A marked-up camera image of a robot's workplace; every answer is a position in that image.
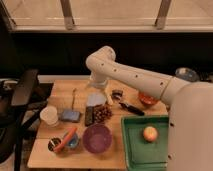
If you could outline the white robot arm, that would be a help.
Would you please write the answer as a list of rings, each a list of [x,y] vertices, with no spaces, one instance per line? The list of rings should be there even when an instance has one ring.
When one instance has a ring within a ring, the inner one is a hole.
[[[213,171],[213,83],[189,82],[115,58],[110,46],[86,58],[90,84],[101,89],[112,78],[169,106],[166,171]]]

